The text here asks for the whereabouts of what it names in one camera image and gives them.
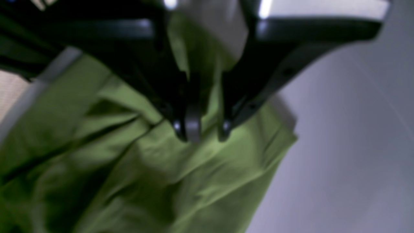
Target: wrinkled fabric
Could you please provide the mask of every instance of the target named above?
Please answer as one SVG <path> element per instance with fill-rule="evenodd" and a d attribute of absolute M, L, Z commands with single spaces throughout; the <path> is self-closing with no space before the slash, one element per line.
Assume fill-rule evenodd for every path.
<path fill-rule="evenodd" d="M 171 44 L 186 70 L 189 43 L 178 31 Z M 266 104 L 218 142 L 216 84 L 229 58 L 198 33 L 209 41 L 201 69 L 212 76 L 202 143 L 179 141 L 144 96 L 84 55 L 0 147 L 0 233 L 246 230 L 296 138 Z"/>

